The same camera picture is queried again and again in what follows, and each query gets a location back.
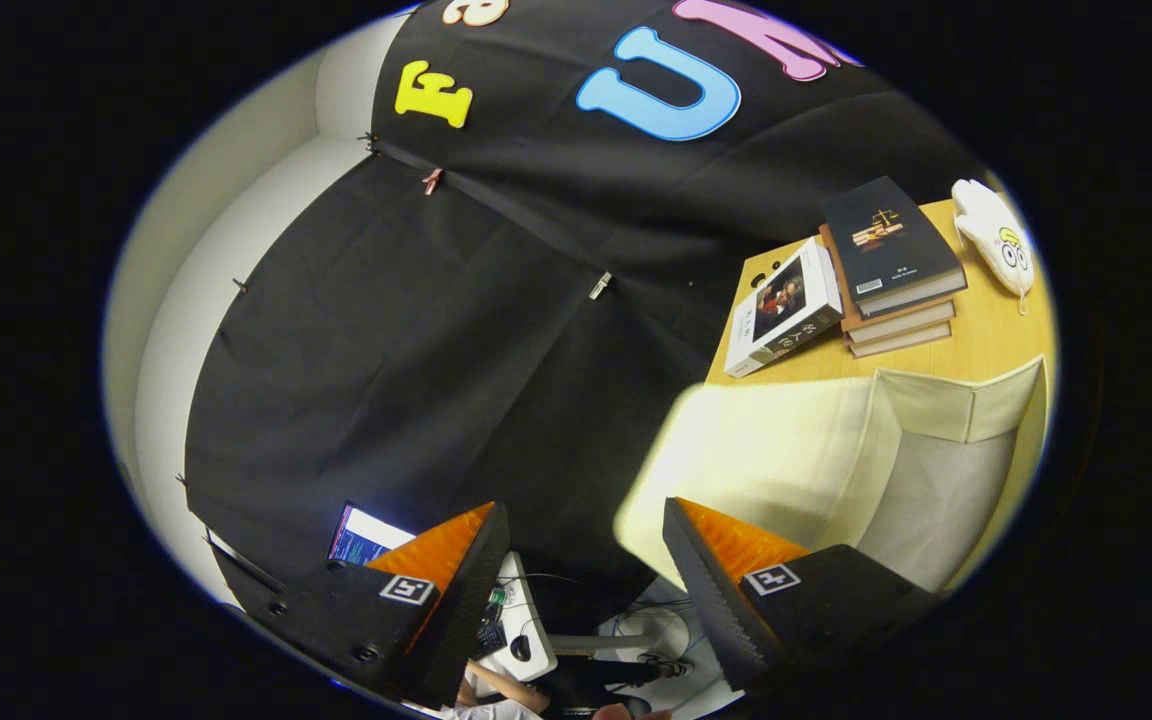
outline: cartoon glove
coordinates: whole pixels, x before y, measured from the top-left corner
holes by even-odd
[[[958,243],[968,236],[998,281],[1020,295],[1020,313],[1026,313],[1025,293],[1034,287],[1033,251],[1020,220],[995,192],[977,181],[954,183],[954,229]]]

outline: computer monitor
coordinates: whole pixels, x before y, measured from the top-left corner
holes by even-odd
[[[366,564],[381,553],[396,548],[415,537],[374,516],[366,515],[365,511],[347,502],[344,511],[340,514],[328,558],[354,564]]]

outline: white floor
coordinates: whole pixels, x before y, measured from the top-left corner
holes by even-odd
[[[742,692],[734,692],[727,685],[726,680],[723,680],[723,674],[719,669],[713,647],[710,646],[708,638],[705,637],[704,629],[700,627],[700,620],[696,616],[696,609],[690,602],[675,602],[685,600],[685,592],[680,591],[680,589],[674,588],[662,578],[657,578],[639,596],[641,602],[670,602],[670,605],[664,607],[668,607],[672,612],[677,612],[679,616],[685,621],[685,652],[682,653],[680,660],[694,665],[690,673],[681,676],[681,679],[658,680],[642,688],[623,688],[616,691],[643,698],[643,700],[652,705],[652,710],[673,710],[675,720],[695,720],[696,717],[705,717],[710,712],[717,711],[719,707],[726,706],[728,703],[744,696]],[[635,605],[630,611],[647,612],[662,621],[667,621],[667,623],[670,621],[668,612],[660,612],[657,607]],[[600,635],[624,634],[621,630],[620,620],[626,619],[628,614],[630,612],[626,612],[626,614],[608,620],[607,623],[602,623],[599,626],[598,632]],[[672,630],[672,634],[681,635],[679,630]],[[594,659],[631,660],[629,655],[637,655],[637,652],[641,651],[621,651],[621,655],[617,655],[617,651],[604,650],[596,652]]]

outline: person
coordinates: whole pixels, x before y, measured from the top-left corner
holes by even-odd
[[[676,679],[691,669],[689,664],[657,653],[644,653],[641,660],[616,662],[561,655],[558,668],[540,679],[536,687],[471,660],[467,674],[484,680],[502,698],[479,703],[470,683],[462,679],[456,706],[444,717],[448,720],[558,720],[594,717],[600,711],[605,711],[602,717],[617,717],[617,711],[609,706],[622,705],[623,696],[608,691],[605,685],[641,687],[653,680]]]

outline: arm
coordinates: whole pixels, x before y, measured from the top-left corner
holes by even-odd
[[[503,697],[516,702],[518,705],[526,707],[526,710],[535,712],[537,715],[550,706],[548,696],[520,683],[515,679],[508,679],[506,675],[493,673],[493,670],[488,670],[486,667],[480,666],[472,660],[468,665],[468,669],[470,673],[479,676],[479,679],[486,680],[486,682],[495,688],[495,691],[502,694]]]

